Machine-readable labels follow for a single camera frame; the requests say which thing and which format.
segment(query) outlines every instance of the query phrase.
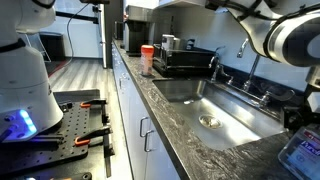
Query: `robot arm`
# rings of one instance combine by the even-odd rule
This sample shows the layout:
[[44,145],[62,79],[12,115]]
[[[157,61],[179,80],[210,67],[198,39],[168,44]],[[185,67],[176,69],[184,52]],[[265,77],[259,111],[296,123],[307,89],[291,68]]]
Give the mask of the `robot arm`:
[[320,3],[287,15],[263,0],[209,0],[226,7],[247,32],[254,51],[293,66],[320,65]]

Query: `dark countertop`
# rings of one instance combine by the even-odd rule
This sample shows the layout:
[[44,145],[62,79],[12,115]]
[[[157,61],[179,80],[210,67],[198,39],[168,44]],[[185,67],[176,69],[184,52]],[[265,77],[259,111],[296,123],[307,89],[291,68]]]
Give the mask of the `dark countertop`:
[[132,80],[181,179],[295,179],[278,161],[289,140],[288,133],[274,135],[224,151],[205,146],[153,84],[165,79],[140,75],[139,57],[129,57],[115,40]]

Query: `black perforated plate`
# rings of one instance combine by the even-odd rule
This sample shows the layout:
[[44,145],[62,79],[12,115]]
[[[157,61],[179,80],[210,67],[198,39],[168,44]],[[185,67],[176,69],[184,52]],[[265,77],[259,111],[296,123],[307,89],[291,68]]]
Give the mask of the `black perforated plate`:
[[61,134],[64,137],[58,148],[0,149],[0,175],[54,166],[86,157],[88,145],[76,147],[74,140],[77,136],[88,132],[89,111],[90,109],[80,108],[80,103],[77,102],[69,112],[64,113],[61,127],[53,132],[53,134]]

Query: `wall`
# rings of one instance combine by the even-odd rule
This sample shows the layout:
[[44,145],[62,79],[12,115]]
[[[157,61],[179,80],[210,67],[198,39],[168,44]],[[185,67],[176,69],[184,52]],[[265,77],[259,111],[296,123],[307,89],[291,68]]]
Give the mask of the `wall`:
[[[59,0],[55,2],[56,11],[76,13],[84,5],[79,0]],[[79,15],[95,16],[92,12],[92,5],[88,5]],[[67,23],[69,18],[56,17],[56,21],[41,31],[57,32],[64,36],[66,56],[71,56],[71,48],[67,35]],[[73,19],[69,25],[70,37],[75,57],[101,58],[102,49],[100,46],[101,37],[99,26],[89,21]]]
[[[277,13],[288,13],[297,10],[302,4],[314,4],[318,0],[283,0],[274,9]],[[203,7],[177,8],[175,10],[175,36],[189,39],[195,38],[195,46],[215,50],[219,46],[226,46],[222,50],[221,63],[244,72],[250,72],[256,54],[248,45],[243,57],[236,55],[245,38],[245,31],[229,13],[216,14]],[[305,78],[309,68],[294,67],[280,64],[266,58],[261,58],[255,75],[275,81],[286,86],[305,90]]]

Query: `floor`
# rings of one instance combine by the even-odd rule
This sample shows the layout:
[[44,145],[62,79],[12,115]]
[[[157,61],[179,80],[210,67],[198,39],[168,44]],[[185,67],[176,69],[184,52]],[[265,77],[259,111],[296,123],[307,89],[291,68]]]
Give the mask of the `floor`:
[[108,180],[132,180],[130,161],[123,130],[113,70],[103,69],[96,59],[75,59],[67,67],[50,76],[51,88],[57,91],[99,89],[101,98],[108,101],[113,133],[111,141],[115,155],[111,157],[111,177]]

